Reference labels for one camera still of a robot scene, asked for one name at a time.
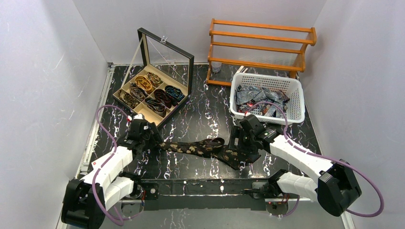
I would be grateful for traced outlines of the black gold floral tie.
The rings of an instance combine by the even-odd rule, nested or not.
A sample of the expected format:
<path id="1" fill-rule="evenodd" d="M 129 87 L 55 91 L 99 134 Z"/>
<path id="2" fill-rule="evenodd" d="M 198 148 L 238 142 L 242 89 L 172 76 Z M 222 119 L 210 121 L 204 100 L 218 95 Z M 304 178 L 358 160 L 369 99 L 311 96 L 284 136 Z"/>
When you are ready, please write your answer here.
<path id="1" fill-rule="evenodd" d="M 255 147 L 231 149 L 223 138 L 204 139 L 197 142 L 162 142 L 159 149 L 175 153 L 195 155 L 204 158 L 216 158 L 229 167 L 237 170 L 245 163 L 254 163 L 261 155 Z"/>

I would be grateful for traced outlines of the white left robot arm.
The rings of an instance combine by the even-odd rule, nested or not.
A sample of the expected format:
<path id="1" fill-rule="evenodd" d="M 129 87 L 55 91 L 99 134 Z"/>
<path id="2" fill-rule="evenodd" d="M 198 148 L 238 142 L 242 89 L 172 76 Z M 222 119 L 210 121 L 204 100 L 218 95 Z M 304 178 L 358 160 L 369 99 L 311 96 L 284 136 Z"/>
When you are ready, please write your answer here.
<path id="1" fill-rule="evenodd" d="M 109 210 L 125 197 L 157 199 L 156 183 L 147 184 L 139 175 L 125 172 L 136 153 L 152 150 L 162 142 L 155 123 L 142 115 L 130 122 L 126 135 L 114 140 L 110 153 L 92 162 L 93 170 L 80 179 L 72 179 L 66 186 L 61 221 L 83 229 L 98 229 L 106 217 L 123 225 L 126 217 L 112 216 Z"/>

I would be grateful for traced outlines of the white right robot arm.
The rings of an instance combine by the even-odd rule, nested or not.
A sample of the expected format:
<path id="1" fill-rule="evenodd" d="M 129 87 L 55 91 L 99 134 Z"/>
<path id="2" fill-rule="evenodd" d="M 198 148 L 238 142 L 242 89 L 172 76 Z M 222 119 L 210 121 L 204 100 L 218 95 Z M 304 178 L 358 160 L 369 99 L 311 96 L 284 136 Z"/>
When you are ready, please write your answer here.
<path id="1" fill-rule="evenodd" d="M 227 156 L 240 165 L 242 161 L 254 162 L 259 150 L 289 162 L 304 175 L 299 176 L 280 169 L 261 185 L 255 184 L 246 193 L 260 198 L 295 194 L 316 201 L 329 214 L 340 216 L 362 195 L 357 178 L 345 160 L 334 162 L 294 144 L 285 135 L 261 124 L 250 114 L 240 126 L 231 130 Z"/>

